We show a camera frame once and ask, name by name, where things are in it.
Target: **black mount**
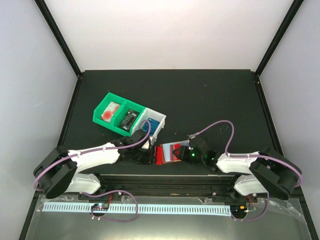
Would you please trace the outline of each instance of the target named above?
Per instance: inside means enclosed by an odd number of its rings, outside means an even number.
[[[279,159],[295,168],[300,174],[302,173],[300,168],[271,148],[267,148],[261,154]],[[249,170],[272,197],[281,200],[289,199],[299,181],[299,177],[291,169],[264,158],[258,158],[251,163]]]

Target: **red object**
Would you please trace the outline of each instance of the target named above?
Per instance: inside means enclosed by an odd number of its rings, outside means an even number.
[[[102,120],[109,120],[113,116],[112,112],[107,110],[102,114]]]
[[[170,145],[170,161],[179,161],[179,159],[176,157],[176,155],[173,154],[173,151],[180,148],[180,144],[173,144],[173,145]]]
[[[162,157],[164,155],[164,150],[161,146],[156,146],[155,147],[155,158],[156,158],[156,163],[157,165],[162,165]]]

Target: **white wall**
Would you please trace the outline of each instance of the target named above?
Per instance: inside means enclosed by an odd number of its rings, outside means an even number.
[[[0,239],[19,238],[76,80],[35,2],[0,0]]]
[[[304,1],[261,75],[280,142],[320,234],[320,1]]]
[[[80,69],[256,70],[293,0],[46,0]]]

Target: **black metal beam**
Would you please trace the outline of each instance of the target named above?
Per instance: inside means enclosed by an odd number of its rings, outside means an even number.
[[[270,136],[271,136],[273,148],[278,153],[283,155],[284,153],[283,153],[283,151],[281,149],[280,141],[279,141],[279,138],[278,138],[278,135],[277,135],[277,132],[276,132],[276,128],[275,128],[274,122],[273,122],[272,117],[271,117],[271,113],[270,113],[270,110],[269,110],[269,107],[268,107],[268,104],[267,104],[265,93],[264,93],[264,91],[262,89],[262,86],[261,86],[260,79],[259,79],[258,75],[256,75],[255,73],[253,73],[253,74],[254,74],[254,83],[255,83],[256,91],[258,93],[258,96],[259,96],[259,99],[260,99],[260,103],[261,103],[261,106],[262,106],[262,110],[263,110],[263,113],[264,113],[265,121],[266,121],[266,124],[267,124],[268,129],[269,129],[269,133],[270,133]]]
[[[55,36],[55,39],[58,41],[64,55],[66,56],[67,60],[69,61],[75,75],[78,77],[81,76],[81,70],[78,67],[78,64],[72,55],[64,37],[62,36],[58,25],[56,24],[54,17],[51,15],[51,12],[49,11],[49,8],[44,0],[34,0],[37,4],[38,8],[40,9],[44,19],[46,20],[46,23],[49,25],[53,35]]]
[[[72,113],[74,111],[74,107],[75,107],[75,104],[76,104],[76,101],[77,101],[77,97],[78,97],[78,93],[79,93],[79,89],[80,89],[81,83],[82,83],[82,75],[78,76],[78,79],[76,81],[76,84],[75,84],[75,87],[74,87],[74,90],[73,90],[73,94],[72,94],[72,98],[71,98],[71,101],[70,101],[70,104],[69,104],[68,111],[66,112],[66,116],[65,116],[65,119],[64,119],[64,123],[63,123],[63,126],[62,126],[62,130],[61,130],[61,133],[60,133],[60,137],[59,137],[57,146],[62,146],[64,144],[64,142],[65,142],[68,126],[69,126],[69,123],[70,123],[70,119],[71,119]]]
[[[276,50],[282,37],[285,35],[285,32],[287,31],[290,23],[294,19],[296,13],[298,12],[298,10],[303,2],[304,2],[304,0],[294,0],[293,3],[291,4],[288,12],[286,13],[286,15],[280,25],[280,27],[276,31],[268,49],[266,50],[258,68],[255,71],[255,74],[258,75],[258,77],[262,74],[262,72],[265,69],[266,65],[268,64],[272,54]]]

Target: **gray wall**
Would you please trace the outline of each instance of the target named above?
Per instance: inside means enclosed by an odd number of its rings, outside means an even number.
[[[304,1],[261,82],[288,159],[303,171],[302,185],[320,234],[320,1]]]
[[[19,238],[76,80],[35,2],[0,0],[0,239]]]

